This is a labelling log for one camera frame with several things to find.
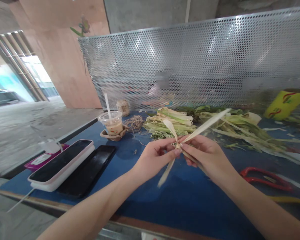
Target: hand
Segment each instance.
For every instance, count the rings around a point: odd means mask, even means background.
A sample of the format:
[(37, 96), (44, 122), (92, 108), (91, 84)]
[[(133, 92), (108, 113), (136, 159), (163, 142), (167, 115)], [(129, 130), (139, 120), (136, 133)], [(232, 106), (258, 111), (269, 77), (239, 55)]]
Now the hand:
[[(184, 136), (178, 142), (182, 142), (186, 137)], [(187, 142), (187, 144), (182, 143), (181, 148), (202, 164), (208, 177), (219, 187), (240, 176), (227, 159), (221, 147), (209, 138), (198, 135)], [(185, 158), (189, 166), (196, 167), (194, 162), (187, 157)]]
[(142, 181), (148, 181), (154, 177), (161, 168), (181, 154), (181, 149), (175, 149), (174, 146), (171, 145), (171, 143), (175, 141), (175, 138), (166, 138), (149, 142), (131, 170)]

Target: forearm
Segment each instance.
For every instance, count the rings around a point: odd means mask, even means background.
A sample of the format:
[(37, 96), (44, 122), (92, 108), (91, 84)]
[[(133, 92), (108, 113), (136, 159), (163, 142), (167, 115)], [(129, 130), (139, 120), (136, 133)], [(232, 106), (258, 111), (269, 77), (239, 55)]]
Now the forearm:
[(300, 239), (300, 221), (241, 176), (220, 187), (266, 239)]
[(130, 170), (62, 215), (38, 240), (94, 239), (120, 205), (143, 182)]

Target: cup lid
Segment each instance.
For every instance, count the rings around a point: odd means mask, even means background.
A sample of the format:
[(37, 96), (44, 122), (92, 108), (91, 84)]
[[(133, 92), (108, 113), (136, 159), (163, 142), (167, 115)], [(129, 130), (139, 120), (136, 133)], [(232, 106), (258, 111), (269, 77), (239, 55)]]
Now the cup lid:
[[(111, 119), (115, 120), (115, 119), (118, 119), (118, 118), (122, 117), (122, 112), (120, 112), (120, 111), (110, 111), (110, 116), (111, 116)], [(98, 121), (107, 121), (107, 120), (109, 120), (108, 112), (101, 113), (98, 116)]]

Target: white plug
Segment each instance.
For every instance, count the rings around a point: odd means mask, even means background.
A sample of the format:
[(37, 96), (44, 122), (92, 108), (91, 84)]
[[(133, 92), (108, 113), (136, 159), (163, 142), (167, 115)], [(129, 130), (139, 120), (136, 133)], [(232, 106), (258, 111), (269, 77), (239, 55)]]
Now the white plug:
[(46, 151), (46, 153), (56, 153), (60, 150), (60, 147), (58, 146), (58, 144), (52, 140), (52, 139), (48, 139), (48, 142), (39, 142), (40, 147)]

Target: blue table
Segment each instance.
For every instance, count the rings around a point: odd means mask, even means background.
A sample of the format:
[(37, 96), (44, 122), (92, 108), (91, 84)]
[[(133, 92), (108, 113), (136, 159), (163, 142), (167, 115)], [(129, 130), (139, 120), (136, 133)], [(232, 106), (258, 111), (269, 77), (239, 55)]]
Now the blue table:
[[(261, 127), (274, 128), (278, 125), (270, 120), (263, 120)], [(268, 133), (275, 138), (287, 139), (291, 138), (286, 135), (288, 132), (296, 134), (293, 128), (286, 129), (287, 132), (279, 130)], [(96, 122), (67, 142), (72, 144), (79, 139), (90, 139), (94, 141), (96, 148), (100, 145), (117, 147), (115, 156), (90, 194), (129, 171), (145, 148), (140, 142), (147, 144), (151, 141), (149, 134), (135, 134), (134, 137), (132, 133), (127, 133), (120, 142), (112, 142), (100, 137), (102, 130), (102, 124)], [(224, 152), (237, 171), (253, 166), (275, 171), (300, 183), (300, 166), (286, 159), (240, 149), (224, 149)], [(185, 239), (207, 239), (204, 236), (218, 239), (263, 239), (226, 194), (200, 169), (188, 167), (183, 157), (176, 160), (166, 183), (159, 189), (157, 183), (163, 172), (164, 169), (140, 186), (117, 210), (112, 220)], [(0, 192), (10, 196), (24, 196), (32, 189), (27, 181), (30, 174), (29, 170), (23, 171), (4, 184)], [(300, 198), (300, 189), (297, 188), (294, 188), (293, 194), (287, 194), (263, 185), (256, 187), (267, 195)], [(67, 198), (56, 191), (49, 193), (40, 190), (35, 190), (28, 200), (64, 210), (81, 201)]]

